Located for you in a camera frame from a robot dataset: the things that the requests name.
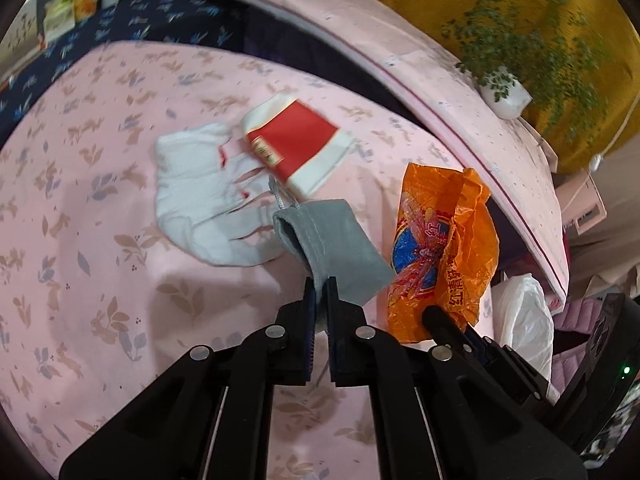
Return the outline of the navy leaf print cloth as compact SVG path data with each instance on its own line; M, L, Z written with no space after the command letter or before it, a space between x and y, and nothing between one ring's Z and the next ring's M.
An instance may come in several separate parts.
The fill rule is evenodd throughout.
M96 12L10 78L1 90L1 142L66 70L101 44L159 41L236 50L244 12L229 0L120 0Z

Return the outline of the beige curtain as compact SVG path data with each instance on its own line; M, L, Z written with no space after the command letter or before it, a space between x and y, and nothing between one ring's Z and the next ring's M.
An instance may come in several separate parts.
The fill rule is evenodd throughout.
M639 293L639 138L605 156L594 174L606 218L570 239L570 298L612 287Z

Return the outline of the grey drawstring pouch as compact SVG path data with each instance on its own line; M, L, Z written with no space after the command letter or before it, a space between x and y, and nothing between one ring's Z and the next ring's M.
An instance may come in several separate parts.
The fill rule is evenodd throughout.
M338 296L363 306L392 284L396 273L370 241L346 200L301 203L276 178L269 179L278 209L274 232L306 269L320 292L336 279Z

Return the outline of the white calendar card stand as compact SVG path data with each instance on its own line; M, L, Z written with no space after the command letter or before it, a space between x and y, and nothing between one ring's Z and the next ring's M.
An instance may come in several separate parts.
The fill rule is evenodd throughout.
M25 0L2 38L0 48L1 82L5 82L31 61L41 50L37 0Z

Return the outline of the pink dotted tablecloth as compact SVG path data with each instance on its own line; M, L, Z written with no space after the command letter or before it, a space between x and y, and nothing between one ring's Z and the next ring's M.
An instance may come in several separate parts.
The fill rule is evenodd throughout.
M378 0L240 0L326 42L382 84L489 186L541 268L565 299L570 271L561 206L532 127L502 120L456 58Z

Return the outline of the green flower small box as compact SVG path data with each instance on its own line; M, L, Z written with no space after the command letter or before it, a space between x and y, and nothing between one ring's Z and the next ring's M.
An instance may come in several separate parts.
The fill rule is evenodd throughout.
M75 27L73 0L49 0L44 6L43 37L52 44Z

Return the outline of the white trash bag bin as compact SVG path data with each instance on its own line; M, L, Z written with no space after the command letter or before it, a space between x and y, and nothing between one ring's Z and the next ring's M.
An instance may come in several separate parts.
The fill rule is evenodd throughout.
M554 325L541 284L527 273L491 289L492 324L500 346L512 348L548 382L547 399L559 393L551 383Z

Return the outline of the white sock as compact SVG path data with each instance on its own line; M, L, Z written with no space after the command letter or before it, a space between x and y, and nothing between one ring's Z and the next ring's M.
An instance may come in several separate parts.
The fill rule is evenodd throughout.
M159 136L155 157L156 224L171 243L212 266L260 266L284 253L268 171L229 126Z

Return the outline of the orange plastic snack bag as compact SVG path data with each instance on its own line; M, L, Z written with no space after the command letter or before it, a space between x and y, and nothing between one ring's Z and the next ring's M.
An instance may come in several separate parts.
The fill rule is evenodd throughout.
M387 294L387 330L402 344L432 338L422 323L429 306L460 330L478 323L499 258L489 199L472 168L408 165L392 248L396 280Z

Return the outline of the mauve puffer jacket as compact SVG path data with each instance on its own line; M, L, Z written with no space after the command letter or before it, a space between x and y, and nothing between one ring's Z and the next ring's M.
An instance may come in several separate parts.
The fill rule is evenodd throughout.
M585 357L601 310L600 298L580 298L569 301L561 313L553 315L551 383L558 393L565 390Z

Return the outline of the green potted plant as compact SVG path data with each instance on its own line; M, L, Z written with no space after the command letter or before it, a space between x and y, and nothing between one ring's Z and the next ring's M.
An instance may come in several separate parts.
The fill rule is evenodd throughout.
M442 24L460 49L457 69L499 102L521 84L544 115L540 132L590 140L608 116L599 89L610 55L603 38L568 0L475 0Z

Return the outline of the mustard yellow curtain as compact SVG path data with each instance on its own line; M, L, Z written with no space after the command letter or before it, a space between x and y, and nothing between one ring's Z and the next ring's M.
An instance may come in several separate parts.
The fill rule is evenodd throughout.
M506 66L532 95L525 118L560 169L639 132L639 35L617 0L378 0L438 41L462 72Z

